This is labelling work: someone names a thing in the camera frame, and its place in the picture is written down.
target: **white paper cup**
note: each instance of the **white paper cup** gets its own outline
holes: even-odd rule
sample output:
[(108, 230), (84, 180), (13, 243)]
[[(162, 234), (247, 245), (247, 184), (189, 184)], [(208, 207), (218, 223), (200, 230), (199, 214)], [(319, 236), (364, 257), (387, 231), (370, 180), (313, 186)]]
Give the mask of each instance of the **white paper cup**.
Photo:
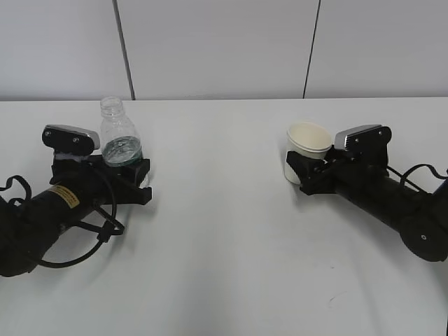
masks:
[[(289, 151), (294, 151), (307, 158), (323, 159), (333, 144), (331, 134), (325, 128), (311, 122), (291, 125), (287, 135), (286, 155)], [(299, 177), (286, 162), (286, 157), (285, 177), (291, 183), (300, 184)]]

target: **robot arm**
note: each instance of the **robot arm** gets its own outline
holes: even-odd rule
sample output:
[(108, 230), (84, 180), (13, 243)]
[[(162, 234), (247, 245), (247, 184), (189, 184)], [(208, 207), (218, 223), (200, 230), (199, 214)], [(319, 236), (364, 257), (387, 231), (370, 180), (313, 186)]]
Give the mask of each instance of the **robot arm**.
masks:
[[(418, 165), (401, 177), (389, 177), (387, 143), (391, 130), (366, 125), (340, 132), (323, 160), (305, 157), (295, 151), (286, 163), (300, 179), (306, 195), (343, 196), (356, 206), (397, 231), (414, 254), (427, 261), (443, 261), (448, 256), (448, 182), (429, 194), (407, 180)], [(409, 188), (405, 182), (417, 190)]]

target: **clear bottle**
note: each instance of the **clear bottle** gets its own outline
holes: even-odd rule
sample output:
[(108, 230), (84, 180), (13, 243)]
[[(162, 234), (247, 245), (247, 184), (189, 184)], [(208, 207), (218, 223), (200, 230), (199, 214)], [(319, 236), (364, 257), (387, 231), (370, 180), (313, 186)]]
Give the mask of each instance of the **clear bottle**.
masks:
[(132, 121), (125, 115), (120, 98), (101, 100), (101, 151), (105, 163), (121, 167), (142, 158), (140, 137)]

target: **yellow label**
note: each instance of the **yellow label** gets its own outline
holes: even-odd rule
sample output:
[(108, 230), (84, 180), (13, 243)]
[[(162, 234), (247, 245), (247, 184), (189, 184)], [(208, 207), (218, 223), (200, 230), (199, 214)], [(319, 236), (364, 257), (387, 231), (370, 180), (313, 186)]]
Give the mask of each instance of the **yellow label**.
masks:
[(79, 205), (79, 199), (72, 191), (63, 185), (54, 185), (48, 191), (60, 196), (70, 207), (70, 209)]

